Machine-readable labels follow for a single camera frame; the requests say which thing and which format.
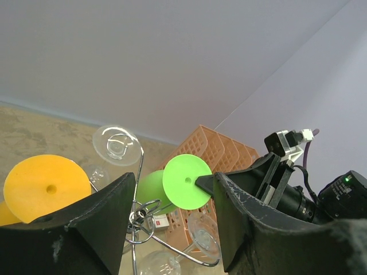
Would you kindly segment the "green plastic goblet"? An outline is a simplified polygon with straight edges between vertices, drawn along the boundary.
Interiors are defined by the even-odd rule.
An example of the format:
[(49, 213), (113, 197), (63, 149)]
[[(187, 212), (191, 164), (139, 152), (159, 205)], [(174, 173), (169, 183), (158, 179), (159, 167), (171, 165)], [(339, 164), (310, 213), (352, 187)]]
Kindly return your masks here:
[(138, 183), (136, 200), (147, 203), (159, 199), (147, 208), (154, 209), (155, 215), (164, 215), (180, 208), (195, 210), (207, 204), (210, 195), (195, 185), (201, 176), (211, 175), (212, 171), (201, 158), (191, 154), (173, 157), (163, 170), (154, 171)]

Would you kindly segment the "orange plastic goblet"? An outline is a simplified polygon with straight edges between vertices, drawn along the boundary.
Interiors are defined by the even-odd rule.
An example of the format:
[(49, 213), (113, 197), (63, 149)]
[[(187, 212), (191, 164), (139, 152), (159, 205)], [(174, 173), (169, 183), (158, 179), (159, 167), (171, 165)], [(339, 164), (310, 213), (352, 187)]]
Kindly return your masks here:
[(59, 155), (36, 155), (16, 164), (5, 178), (1, 226), (31, 223), (92, 194), (86, 172)]

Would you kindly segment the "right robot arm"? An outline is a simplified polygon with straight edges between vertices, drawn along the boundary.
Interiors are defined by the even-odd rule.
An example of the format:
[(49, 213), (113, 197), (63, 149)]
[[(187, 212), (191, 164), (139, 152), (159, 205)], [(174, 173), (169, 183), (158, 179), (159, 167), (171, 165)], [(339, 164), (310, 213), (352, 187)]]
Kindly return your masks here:
[(272, 152), (226, 176), (253, 197), (301, 221), (321, 225), (335, 219), (366, 218), (366, 178), (353, 170), (319, 194), (311, 189), (305, 168)]

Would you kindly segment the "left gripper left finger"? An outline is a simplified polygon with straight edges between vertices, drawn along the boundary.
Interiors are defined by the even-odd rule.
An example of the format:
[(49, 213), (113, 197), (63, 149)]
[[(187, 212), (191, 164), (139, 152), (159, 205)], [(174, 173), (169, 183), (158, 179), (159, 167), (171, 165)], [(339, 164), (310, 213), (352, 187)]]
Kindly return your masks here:
[(131, 172), (31, 223), (1, 227), (1, 274), (118, 274), (135, 190)]

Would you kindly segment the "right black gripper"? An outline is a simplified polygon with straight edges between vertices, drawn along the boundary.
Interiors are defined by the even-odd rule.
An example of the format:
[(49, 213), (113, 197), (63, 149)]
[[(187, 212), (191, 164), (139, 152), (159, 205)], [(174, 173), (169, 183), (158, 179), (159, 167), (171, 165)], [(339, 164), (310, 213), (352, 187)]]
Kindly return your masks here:
[[(226, 173), (240, 189), (269, 206), (277, 206), (284, 194), (291, 174), (294, 172), (294, 162), (281, 160), (280, 156), (269, 153), (245, 170)], [(199, 176), (195, 185), (212, 199), (215, 198), (215, 175)]]

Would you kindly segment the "clear wine glass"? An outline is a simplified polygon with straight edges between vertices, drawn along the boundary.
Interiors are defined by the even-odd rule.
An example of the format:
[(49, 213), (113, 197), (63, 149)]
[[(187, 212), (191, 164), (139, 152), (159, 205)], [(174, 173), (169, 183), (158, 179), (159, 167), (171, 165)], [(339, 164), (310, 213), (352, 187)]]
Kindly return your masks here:
[(138, 274), (181, 274), (180, 262), (193, 261), (204, 267), (215, 267), (221, 260), (217, 223), (211, 217), (194, 212), (188, 216), (187, 245), (167, 245), (167, 250), (154, 251), (143, 258)]
[(103, 164), (90, 164), (84, 169), (89, 177), (93, 191), (110, 183), (106, 164), (128, 167), (139, 163), (138, 176), (141, 174), (144, 150), (138, 138), (128, 129), (119, 125), (101, 126), (92, 135), (92, 145)]

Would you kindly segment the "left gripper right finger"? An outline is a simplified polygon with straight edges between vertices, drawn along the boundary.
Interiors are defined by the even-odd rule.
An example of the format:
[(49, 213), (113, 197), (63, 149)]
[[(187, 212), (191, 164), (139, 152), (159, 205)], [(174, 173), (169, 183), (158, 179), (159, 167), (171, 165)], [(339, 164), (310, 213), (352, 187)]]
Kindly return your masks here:
[(366, 220), (315, 225), (214, 175), (222, 264), (228, 274), (366, 274)]

